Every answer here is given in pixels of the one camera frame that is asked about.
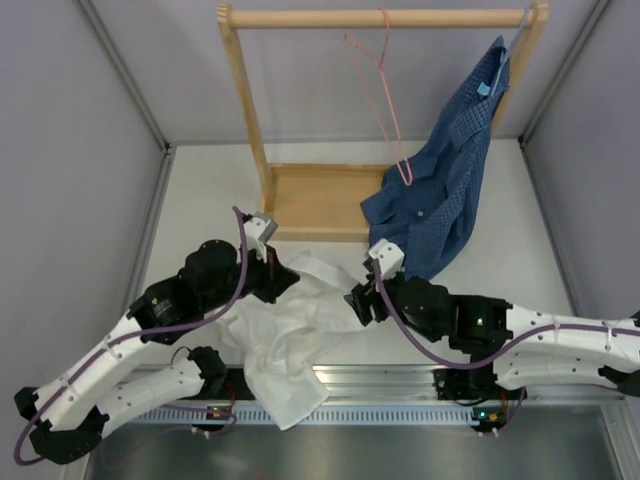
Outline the white shirt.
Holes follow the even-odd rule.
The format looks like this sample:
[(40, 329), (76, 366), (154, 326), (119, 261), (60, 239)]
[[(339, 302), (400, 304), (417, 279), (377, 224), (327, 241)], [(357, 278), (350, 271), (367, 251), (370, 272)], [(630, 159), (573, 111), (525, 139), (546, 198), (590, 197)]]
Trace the white shirt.
[(344, 268), (304, 251), (287, 267), (300, 276), (274, 304), (249, 297), (216, 325), (221, 340), (238, 349), (245, 381), (282, 431), (309, 417), (329, 390), (315, 361), (363, 326), (344, 300), (358, 280)]

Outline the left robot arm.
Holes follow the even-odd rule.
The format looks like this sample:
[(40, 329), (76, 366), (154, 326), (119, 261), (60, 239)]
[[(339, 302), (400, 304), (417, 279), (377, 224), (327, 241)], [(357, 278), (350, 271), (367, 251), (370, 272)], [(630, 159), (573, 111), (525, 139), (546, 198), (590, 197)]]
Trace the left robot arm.
[(156, 353), (197, 329), (206, 314), (248, 295), (273, 304), (299, 282), (273, 247), (243, 251), (222, 240), (205, 242), (179, 272), (148, 287), (103, 342), (57, 380), (14, 396), (39, 461), (72, 463), (123, 424), (179, 399), (223, 393), (227, 368), (210, 346), (192, 348), (175, 364), (142, 380), (124, 378)]

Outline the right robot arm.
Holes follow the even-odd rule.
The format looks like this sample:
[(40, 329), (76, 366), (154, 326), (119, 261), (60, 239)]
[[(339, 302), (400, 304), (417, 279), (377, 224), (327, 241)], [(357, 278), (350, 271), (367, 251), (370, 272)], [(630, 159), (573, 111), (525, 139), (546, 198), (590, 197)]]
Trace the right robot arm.
[(546, 314), (500, 298), (450, 293), (397, 274), (369, 274), (345, 297), (364, 326), (392, 318), (424, 357), (460, 381), (452, 394), (489, 398), (534, 385), (586, 384), (639, 394), (639, 318)]

